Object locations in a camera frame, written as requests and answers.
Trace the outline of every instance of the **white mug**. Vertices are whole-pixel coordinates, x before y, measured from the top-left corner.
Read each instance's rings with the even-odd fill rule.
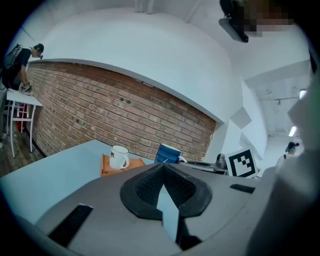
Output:
[[[121,170],[127,168],[130,164],[128,158],[129,150],[123,146],[113,146],[109,159],[109,165],[114,170]]]

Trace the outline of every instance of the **person in background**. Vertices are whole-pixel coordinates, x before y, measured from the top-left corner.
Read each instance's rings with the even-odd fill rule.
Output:
[[[296,153],[296,147],[299,146],[299,143],[294,143],[293,141],[290,141],[288,146],[285,149],[286,154],[282,155],[275,166],[280,167],[284,164],[285,160],[292,158],[295,156]]]
[[[0,140],[6,138],[6,134],[3,133],[4,128],[4,113],[5,113],[5,103],[8,89],[18,90],[20,84],[24,87],[29,85],[26,67],[30,56],[33,58],[40,58],[45,47],[43,44],[38,43],[34,47],[22,48],[21,51],[16,55],[13,62],[8,65],[9,68],[5,67],[5,64],[1,63],[1,78],[0,78]]]

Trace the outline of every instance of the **orange tray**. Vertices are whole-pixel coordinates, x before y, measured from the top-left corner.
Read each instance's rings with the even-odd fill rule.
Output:
[[[121,170],[114,170],[109,165],[109,156],[102,154],[101,164],[100,164],[101,177],[113,175],[113,174],[118,174],[118,173],[121,173],[124,171],[128,171],[130,169],[136,168],[136,167],[146,165],[145,162],[141,158],[129,158],[129,160],[130,160],[130,164],[127,168],[121,169]]]

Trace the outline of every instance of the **backpack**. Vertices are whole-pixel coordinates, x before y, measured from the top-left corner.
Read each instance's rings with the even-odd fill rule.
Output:
[[[18,56],[18,54],[21,52],[22,50],[22,46],[21,44],[17,44],[13,49],[12,51],[10,51],[7,56],[5,56],[3,58],[3,67],[6,69],[6,70],[9,70],[13,65],[14,65],[14,62],[15,62],[15,59],[16,57]]]

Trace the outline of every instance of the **light blue table surface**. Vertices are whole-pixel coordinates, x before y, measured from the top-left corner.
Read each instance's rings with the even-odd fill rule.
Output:
[[[35,224],[60,200],[99,178],[101,156],[110,151],[111,146],[98,140],[66,149],[2,177],[1,190],[11,210]],[[130,153],[128,157],[154,163]]]

